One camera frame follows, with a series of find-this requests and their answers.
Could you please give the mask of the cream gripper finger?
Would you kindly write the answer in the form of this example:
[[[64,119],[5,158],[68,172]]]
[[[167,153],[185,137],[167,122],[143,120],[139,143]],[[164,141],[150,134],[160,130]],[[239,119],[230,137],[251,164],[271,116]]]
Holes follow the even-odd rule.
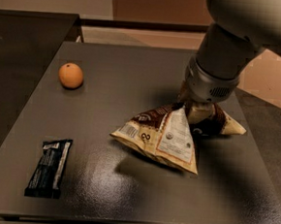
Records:
[[[186,81],[183,81],[180,86],[179,94],[177,95],[178,103],[186,103],[190,100],[189,90],[186,85]]]
[[[186,109],[187,121],[190,124],[196,124],[208,119],[213,114],[213,109],[213,105],[209,103],[189,102]]]

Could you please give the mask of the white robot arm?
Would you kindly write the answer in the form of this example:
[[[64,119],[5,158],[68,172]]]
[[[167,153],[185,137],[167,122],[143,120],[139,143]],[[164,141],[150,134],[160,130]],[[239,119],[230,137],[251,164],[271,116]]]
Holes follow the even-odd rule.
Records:
[[[268,49],[281,57],[281,0],[205,0],[213,22],[190,58],[179,100],[191,124],[227,100],[249,62]]]

